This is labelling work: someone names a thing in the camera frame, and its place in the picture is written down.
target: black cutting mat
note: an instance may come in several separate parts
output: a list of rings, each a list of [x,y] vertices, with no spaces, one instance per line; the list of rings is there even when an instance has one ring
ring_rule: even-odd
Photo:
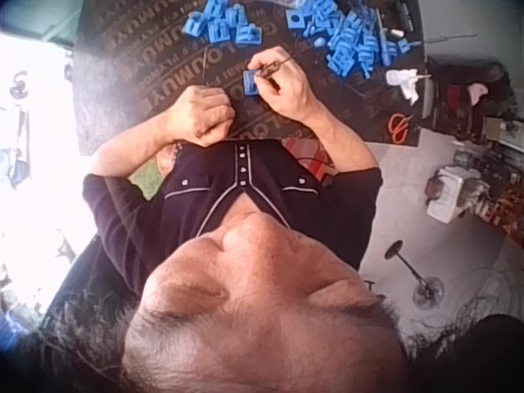
[[[301,37],[286,27],[285,8],[267,2],[245,1],[248,20],[261,26],[260,46],[233,42],[210,45],[203,38],[189,38],[181,29],[191,11],[206,0],[86,0],[75,44],[73,87],[79,148],[92,154],[109,138],[171,106],[191,84],[224,88],[237,117],[230,138],[311,138],[301,124],[272,112],[259,97],[244,97],[242,72],[254,53],[282,45],[305,69],[318,98],[367,142],[391,143],[386,123],[391,114],[413,114],[407,146],[417,146],[415,125],[422,113],[421,96],[411,106],[399,88],[387,87],[385,69],[377,67],[370,80],[360,71],[341,79],[327,67],[327,49],[313,47],[313,38]],[[347,11],[344,2],[338,2]],[[391,13],[391,0],[368,1],[386,14],[385,27],[399,27]],[[409,2],[416,31],[409,41],[422,40],[418,2]],[[203,55],[208,46],[205,78]],[[423,47],[396,58],[393,69],[424,67]]]

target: pile of blue parts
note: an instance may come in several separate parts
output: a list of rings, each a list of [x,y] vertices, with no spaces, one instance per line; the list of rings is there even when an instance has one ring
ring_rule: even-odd
[[[192,37],[207,35],[211,43],[234,37],[235,43],[262,44],[262,29],[248,23],[244,6],[228,7],[228,0],[208,0],[204,11],[190,12],[182,31]]]
[[[286,19],[287,28],[302,29],[304,38],[327,36],[315,39],[314,46],[327,43],[327,67],[344,78],[358,66],[369,79],[377,63],[390,66],[393,58],[420,44],[405,38],[398,43],[388,41],[385,32],[380,32],[377,13],[364,4],[344,15],[333,0],[306,0],[302,7],[286,10]]]

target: clothing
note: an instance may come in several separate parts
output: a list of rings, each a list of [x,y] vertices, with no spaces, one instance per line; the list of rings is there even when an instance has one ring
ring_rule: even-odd
[[[123,178],[89,174],[84,198],[116,269],[137,294],[178,246],[216,229],[243,192],[282,225],[358,268],[368,246],[380,169],[338,174],[323,187],[278,141],[184,145],[174,170],[146,201]]]

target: man's left hand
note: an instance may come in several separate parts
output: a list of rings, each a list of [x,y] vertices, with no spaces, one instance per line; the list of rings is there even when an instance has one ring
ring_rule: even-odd
[[[170,142],[208,147],[228,136],[235,110],[222,88],[189,86],[161,116]]]

